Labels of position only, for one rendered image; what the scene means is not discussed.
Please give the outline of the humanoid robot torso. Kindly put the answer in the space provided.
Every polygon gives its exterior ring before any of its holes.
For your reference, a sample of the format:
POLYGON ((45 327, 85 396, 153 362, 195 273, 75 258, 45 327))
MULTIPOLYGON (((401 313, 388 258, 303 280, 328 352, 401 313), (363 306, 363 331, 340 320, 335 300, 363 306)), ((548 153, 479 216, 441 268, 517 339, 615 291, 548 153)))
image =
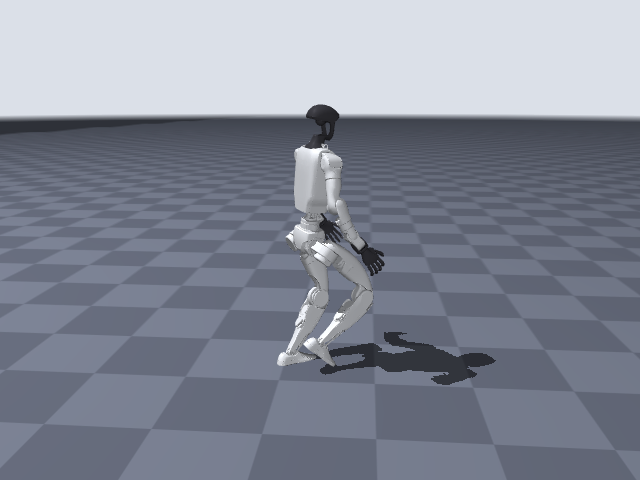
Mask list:
POLYGON ((327 213, 326 180, 321 169, 322 153, 335 155, 327 144, 321 145, 322 148, 316 149, 308 149, 302 145, 297 152, 295 166, 295 208, 306 215, 294 227, 293 243, 299 251, 310 256, 315 255, 310 250, 313 242, 316 240, 323 243, 325 239, 325 232, 319 227, 322 217, 318 215, 327 213))

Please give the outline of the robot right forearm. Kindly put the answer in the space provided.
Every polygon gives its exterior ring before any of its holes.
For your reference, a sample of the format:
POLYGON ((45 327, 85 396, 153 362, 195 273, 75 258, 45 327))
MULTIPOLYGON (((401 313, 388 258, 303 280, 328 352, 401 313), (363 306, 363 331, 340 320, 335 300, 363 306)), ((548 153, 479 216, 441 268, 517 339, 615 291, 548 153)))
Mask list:
POLYGON ((339 216, 336 218, 335 223, 343 233, 345 241, 349 242, 350 245, 353 244, 360 251, 365 246, 365 242, 359 236, 358 231, 354 229, 346 201, 338 199, 336 208, 339 216))

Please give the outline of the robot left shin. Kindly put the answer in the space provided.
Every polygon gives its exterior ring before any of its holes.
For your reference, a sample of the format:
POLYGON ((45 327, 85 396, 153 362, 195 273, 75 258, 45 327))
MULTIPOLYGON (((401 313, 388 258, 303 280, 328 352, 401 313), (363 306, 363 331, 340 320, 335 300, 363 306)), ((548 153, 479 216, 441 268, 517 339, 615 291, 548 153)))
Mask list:
POLYGON ((328 305, 328 302, 326 303, 326 305, 322 307, 315 307, 313 305, 310 305, 310 303, 308 302, 308 295, 307 295, 307 298, 303 303, 301 310, 299 312, 299 316, 295 322, 296 328, 295 328, 293 337, 286 350, 286 352, 289 350, 288 351, 289 355, 294 356, 295 354, 297 354, 300 347, 302 347, 307 337, 310 335, 310 333, 314 330, 315 326, 319 322, 321 316, 323 315, 328 305), (294 353, 296 349, 297 351, 294 353), (290 354, 291 351, 292 351, 292 354, 290 354))

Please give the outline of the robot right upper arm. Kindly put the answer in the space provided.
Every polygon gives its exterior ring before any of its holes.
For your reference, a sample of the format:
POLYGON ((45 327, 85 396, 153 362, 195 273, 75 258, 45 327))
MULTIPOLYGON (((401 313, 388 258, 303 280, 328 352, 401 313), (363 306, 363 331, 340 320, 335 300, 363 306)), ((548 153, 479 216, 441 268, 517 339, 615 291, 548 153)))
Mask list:
POLYGON ((340 198, 342 159, 331 153, 322 153, 321 169, 325 173, 327 211, 332 215, 338 215, 336 202, 340 198))

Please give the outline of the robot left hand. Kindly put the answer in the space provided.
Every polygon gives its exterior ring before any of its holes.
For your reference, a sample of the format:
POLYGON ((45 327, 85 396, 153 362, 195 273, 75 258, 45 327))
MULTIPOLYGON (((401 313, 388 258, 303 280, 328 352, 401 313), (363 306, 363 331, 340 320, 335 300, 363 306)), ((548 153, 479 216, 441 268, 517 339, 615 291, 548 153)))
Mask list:
MULTIPOLYGON (((341 238, 343 238, 343 236, 338 232, 338 230, 336 230, 336 229, 334 228, 334 226, 336 226, 336 227, 338 227, 338 228, 339 228, 339 226, 337 226, 337 224, 336 224, 336 223, 334 223, 334 222, 330 222, 330 220, 327 220, 327 218, 326 218, 323 214, 321 214, 321 215, 322 215, 322 217, 324 218, 324 220, 320 223, 319 227, 320 227, 322 230, 324 230, 326 240, 328 239, 328 237, 327 237, 327 235, 326 235, 326 234, 328 234, 328 236, 331 238, 331 240, 332 240, 333 242, 335 242, 335 240, 333 239, 333 237, 332 237, 332 236, 331 236, 331 234, 330 234, 330 233, 332 233, 332 235, 337 239, 337 241, 338 241, 338 242, 340 242, 339 238, 338 238, 338 237, 336 236, 336 234, 333 232, 333 230, 334 230, 334 231, 335 231, 335 232, 336 232, 336 233, 337 233, 341 238), (334 225, 334 226, 333 226, 333 225, 334 225)), ((340 228, 339 228, 339 229, 340 229, 340 228)), ((335 243, 336 243, 336 242, 335 242, 335 243)))

